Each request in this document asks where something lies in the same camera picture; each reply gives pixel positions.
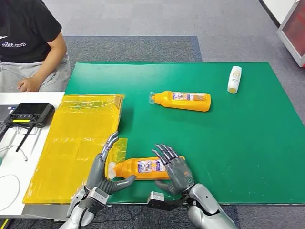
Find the person's hand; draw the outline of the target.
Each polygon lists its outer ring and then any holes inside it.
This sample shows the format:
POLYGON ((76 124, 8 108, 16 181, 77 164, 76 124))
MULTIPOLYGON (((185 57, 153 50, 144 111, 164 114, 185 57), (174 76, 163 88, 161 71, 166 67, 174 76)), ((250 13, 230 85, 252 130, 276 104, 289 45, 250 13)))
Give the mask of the person's hand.
POLYGON ((35 77, 25 78, 17 83, 17 89, 20 92, 38 92, 41 82, 35 77))

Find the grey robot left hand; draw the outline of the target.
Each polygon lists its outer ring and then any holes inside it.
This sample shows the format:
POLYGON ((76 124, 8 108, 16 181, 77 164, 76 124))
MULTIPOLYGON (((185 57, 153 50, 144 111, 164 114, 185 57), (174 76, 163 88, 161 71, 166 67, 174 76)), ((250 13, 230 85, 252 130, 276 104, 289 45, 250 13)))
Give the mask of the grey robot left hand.
POLYGON ((114 192, 130 187, 136 180, 136 176, 135 175, 120 181, 111 181, 106 178, 105 167, 107 157, 112 146, 118 139, 118 131, 111 134, 101 152, 96 156, 86 183, 86 189, 92 190, 94 187, 97 187, 105 193, 112 195, 114 192))

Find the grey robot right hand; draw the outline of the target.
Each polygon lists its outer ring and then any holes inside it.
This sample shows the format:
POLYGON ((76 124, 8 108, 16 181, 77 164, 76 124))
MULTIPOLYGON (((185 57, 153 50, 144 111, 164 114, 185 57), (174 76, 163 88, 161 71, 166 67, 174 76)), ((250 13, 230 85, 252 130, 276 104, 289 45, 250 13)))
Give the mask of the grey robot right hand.
POLYGON ((152 149, 151 151, 160 160, 171 180, 169 183, 155 180, 155 184, 158 188, 177 195, 188 191, 195 185, 192 172, 185 159, 179 157, 172 147, 164 144, 156 144, 155 146, 157 149, 152 149))

